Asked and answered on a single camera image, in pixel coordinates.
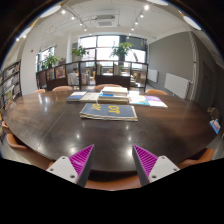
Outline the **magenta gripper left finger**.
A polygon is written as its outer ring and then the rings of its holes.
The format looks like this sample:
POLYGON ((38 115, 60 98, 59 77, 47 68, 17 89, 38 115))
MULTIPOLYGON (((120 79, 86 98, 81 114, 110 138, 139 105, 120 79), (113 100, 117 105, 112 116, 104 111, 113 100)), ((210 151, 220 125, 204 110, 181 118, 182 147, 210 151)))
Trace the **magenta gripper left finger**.
POLYGON ((90 145, 70 157, 61 156, 47 171, 76 185, 84 187, 89 177, 94 145, 90 145))

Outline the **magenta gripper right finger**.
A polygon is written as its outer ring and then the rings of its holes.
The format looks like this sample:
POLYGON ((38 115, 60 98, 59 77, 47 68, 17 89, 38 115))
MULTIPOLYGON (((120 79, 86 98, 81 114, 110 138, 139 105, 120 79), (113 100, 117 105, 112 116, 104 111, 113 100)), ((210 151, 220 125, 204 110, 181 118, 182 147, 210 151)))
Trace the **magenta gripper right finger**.
POLYGON ((179 171, 166 156, 156 156, 140 146, 133 146, 132 155, 142 186, 179 171))

